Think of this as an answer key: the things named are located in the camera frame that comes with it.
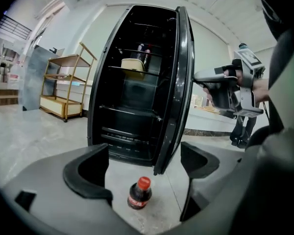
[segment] marble floor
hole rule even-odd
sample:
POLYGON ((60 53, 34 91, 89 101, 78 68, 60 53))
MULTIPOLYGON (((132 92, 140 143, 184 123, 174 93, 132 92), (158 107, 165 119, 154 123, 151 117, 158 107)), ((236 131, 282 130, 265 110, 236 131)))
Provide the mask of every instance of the marble floor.
MULTIPOLYGON (((22 112, 17 105, 0 106, 0 188, 36 160, 87 146, 86 135, 86 118, 64 123, 40 110, 22 112)), ((182 140, 240 150, 231 146, 228 137, 184 136, 182 140)), ((180 149, 166 172, 158 176, 151 167, 111 160, 105 184, 113 193, 114 211, 141 233, 158 234, 179 225, 188 188, 180 149), (129 187, 140 176, 151 179, 153 196, 144 209, 135 211, 127 206, 126 199, 129 187)))

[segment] yellow container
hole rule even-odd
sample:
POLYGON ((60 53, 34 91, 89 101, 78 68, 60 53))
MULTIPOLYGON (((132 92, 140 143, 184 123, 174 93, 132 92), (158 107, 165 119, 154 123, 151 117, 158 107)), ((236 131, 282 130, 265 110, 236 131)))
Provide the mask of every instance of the yellow container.
POLYGON ((145 77, 144 73, 134 72, 134 71, 145 71, 144 64, 139 59, 124 58, 122 59, 121 68, 127 69, 127 70, 123 70, 123 72, 127 75, 127 77, 130 77, 132 79, 143 80, 145 77))

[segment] black refrigerator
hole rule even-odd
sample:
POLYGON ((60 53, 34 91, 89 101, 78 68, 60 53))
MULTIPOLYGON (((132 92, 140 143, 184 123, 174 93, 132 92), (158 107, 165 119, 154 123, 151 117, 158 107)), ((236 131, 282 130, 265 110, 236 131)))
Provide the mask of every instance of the black refrigerator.
POLYGON ((163 174, 181 141, 192 97, 194 38, 185 7, 131 5, 99 60, 88 111, 88 145, 107 143, 109 156, 153 166, 163 174), (129 75, 122 60, 148 57, 129 75))

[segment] wooden shelf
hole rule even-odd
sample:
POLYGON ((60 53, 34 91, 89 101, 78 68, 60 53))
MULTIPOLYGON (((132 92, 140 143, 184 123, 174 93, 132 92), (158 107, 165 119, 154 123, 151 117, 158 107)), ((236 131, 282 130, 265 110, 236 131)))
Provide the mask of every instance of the wooden shelf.
POLYGON ((80 116, 81 113, 80 102, 69 100, 67 104, 67 99, 59 96, 40 96, 40 108, 61 118, 65 118, 66 112, 68 117, 80 116))
MULTIPOLYGON (((62 66, 62 67, 74 67, 76 61, 77 61, 78 55, 68 55, 64 57, 56 57, 56 58, 50 58, 49 62, 62 66)), ((85 61, 84 58, 80 57, 79 61, 77 63, 77 67, 90 67, 90 64, 85 61)))
MULTIPOLYGON (((45 78, 49 80, 60 80, 60 81, 70 81, 72 75, 70 74, 46 74, 45 78)), ((76 76, 73 77, 73 82, 82 82, 85 83, 86 81, 83 79, 80 79, 76 76)))

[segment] shelving cart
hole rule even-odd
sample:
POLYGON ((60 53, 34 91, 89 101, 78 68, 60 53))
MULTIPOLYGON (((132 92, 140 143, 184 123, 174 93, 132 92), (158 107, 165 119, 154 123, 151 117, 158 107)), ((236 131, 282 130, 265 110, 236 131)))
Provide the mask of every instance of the shelving cart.
POLYGON ((97 58, 89 51, 89 49, 83 43, 79 43, 79 44, 82 46, 80 54, 73 54, 73 55, 68 55, 68 56, 50 58, 48 60, 44 79, 43 79, 43 85, 42 85, 42 90, 41 90, 41 95, 40 95, 40 109, 47 112, 47 113, 52 113, 56 116, 63 118, 64 122, 67 122, 69 117, 74 117, 74 116, 82 117, 83 100, 84 100, 88 76, 89 76, 91 67, 93 65, 93 62, 95 60, 97 60, 97 58), (81 57, 84 50, 86 50, 90 54, 90 56, 92 57, 92 61, 90 64, 87 61, 85 61, 84 58, 81 57), (56 64, 59 66, 59 68, 57 70, 57 74, 49 74, 48 73, 48 68, 49 68, 50 63, 56 64), (61 67, 73 67, 72 74, 59 73, 61 67), (76 71, 77 67, 88 68, 86 80, 83 80, 83 79, 75 76, 75 71, 76 71), (55 81, 52 95, 43 95, 44 84, 45 84, 46 79, 55 81), (55 94, 57 81, 69 81, 70 82, 68 94, 67 94, 66 98, 59 97, 55 94), (84 84, 84 90, 83 90, 81 102, 70 100, 70 92, 71 92, 72 82, 78 82, 78 83, 84 84))

